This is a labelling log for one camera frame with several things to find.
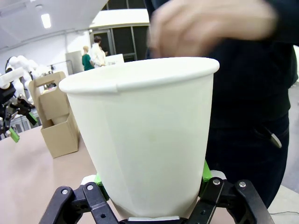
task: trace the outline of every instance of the ceiling light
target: ceiling light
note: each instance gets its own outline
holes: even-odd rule
[[[42,21],[43,21],[43,27],[46,29],[51,27],[51,20],[50,20],[50,15],[49,14],[43,14],[42,16]]]

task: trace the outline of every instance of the cardboard cup carrier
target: cardboard cup carrier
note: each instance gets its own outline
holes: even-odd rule
[[[41,132],[53,158],[78,151],[79,129],[69,101],[58,85],[65,78],[57,72],[29,83],[29,91],[42,122]],[[40,86],[55,83],[56,87],[41,93]]]

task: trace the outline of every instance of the table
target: table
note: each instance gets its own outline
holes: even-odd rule
[[[20,133],[18,143],[11,138],[0,141],[0,223],[37,224],[57,187],[76,189],[83,177],[96,174],[82,139],[78,152],[53,159],[40,129]],[[84,214],[79,223],[93,224],[91,213]],[[217,208],[211,223],[234,221],[225,209]]]

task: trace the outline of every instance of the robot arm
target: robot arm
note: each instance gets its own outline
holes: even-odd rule
[[[34,106],[25,98],[24,87],[20,82],[21,77],[29,76],[30,80],[31,77],[21,66],[20,61],[16,57],[11,57],[6,64],[6,74],[0,74],[0,117],[2,118],[0,134],[11,136],[15,142],[20,137],[10,127],[10,122],[17,114],[26,116],[33,125],[37,122],[30,113]]]

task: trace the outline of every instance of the white paper cup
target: white paper cup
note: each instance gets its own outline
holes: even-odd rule
[[[186,216],[200,187],[218,68],[209,58],[164,58],[101,67],[60,82],[121,214]]]

